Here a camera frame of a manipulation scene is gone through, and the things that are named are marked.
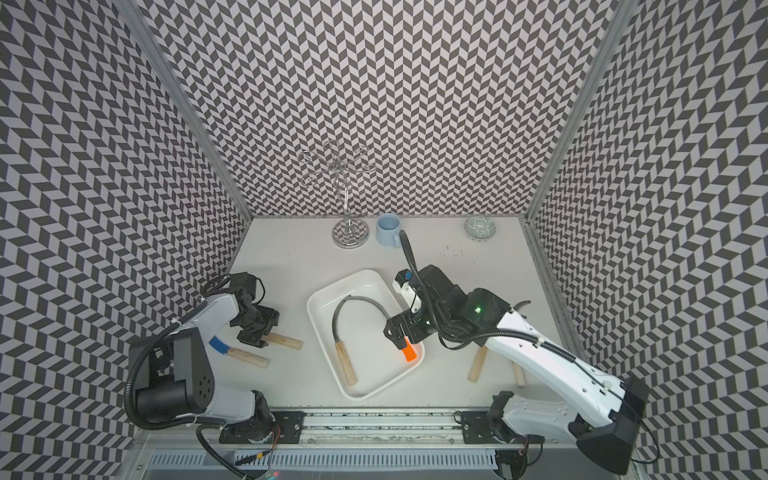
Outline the white rectangular storage tray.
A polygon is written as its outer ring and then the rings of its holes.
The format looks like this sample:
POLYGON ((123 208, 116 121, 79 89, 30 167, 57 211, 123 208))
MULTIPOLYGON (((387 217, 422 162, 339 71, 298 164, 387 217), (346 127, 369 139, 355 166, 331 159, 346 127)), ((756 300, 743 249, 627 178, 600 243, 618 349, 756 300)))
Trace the white rectangular storage tray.
POLYGON ((358 383, 349 386, 340 365, 331 331, 335 307, 347 295, 358 295, 381 303, 389 318, 401 313, 404 307, 393 295, 391 288, 374 270, 365 269, 344 277, 313 293, 306 304, 309 321, 321 345, 326 361, 341 394, 355 402, 369 400, 396 382, 414 373, 426 357, 422 345, 412 345, 418 359, 407 362, 384 333, 384 316, 365 302, 348 302, 339 317, 339 335, 344 342, 358 383))

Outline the orange handle sickle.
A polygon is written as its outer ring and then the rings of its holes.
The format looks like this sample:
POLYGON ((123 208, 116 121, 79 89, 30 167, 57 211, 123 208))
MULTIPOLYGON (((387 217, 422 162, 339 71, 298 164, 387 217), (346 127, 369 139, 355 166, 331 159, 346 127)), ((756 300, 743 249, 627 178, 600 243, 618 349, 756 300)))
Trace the orange handle sickle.
POLYGON ((402 349, 402 353, 407 362, 413 362, 418 359, 418 354, 408 339, 405 339, 405 347, 402 349))

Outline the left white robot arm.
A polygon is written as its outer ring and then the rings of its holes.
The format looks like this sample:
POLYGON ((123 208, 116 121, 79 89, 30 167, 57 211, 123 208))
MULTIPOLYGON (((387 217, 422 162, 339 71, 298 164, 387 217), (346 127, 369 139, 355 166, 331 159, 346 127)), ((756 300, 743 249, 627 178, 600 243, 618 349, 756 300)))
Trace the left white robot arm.
POLYGON ((123 406, 143 430, 207 424, 221 428, 223 443, 265 443, 277 438, 277 421, 264 395, 218 384, 209 355, 216 353, 265 369, 268 359, 248 352, 263 348, 279 322, 264 306, 266 289, 250 273, 224 274, 203 286, 200 303, 161 333, 129 348, 123 406))

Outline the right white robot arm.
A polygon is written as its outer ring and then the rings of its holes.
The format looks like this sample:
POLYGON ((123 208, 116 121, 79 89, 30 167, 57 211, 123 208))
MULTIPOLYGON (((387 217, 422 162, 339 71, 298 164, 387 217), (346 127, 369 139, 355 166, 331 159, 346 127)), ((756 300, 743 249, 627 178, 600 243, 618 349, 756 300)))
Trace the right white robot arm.
POLYGON ((388 319, 385 336, 400 350, 436 335, 448 349, 487 348, 542 381, 559 401, 499 393, 488 411, 502 442, 539 436, 576 445, 602 469, 628 473, 644 430, 649 386, 588 364, 552 341, 498 295, 484 288, 465 293, 436 266, 400 271, 393 282, 408 309, 388 319))

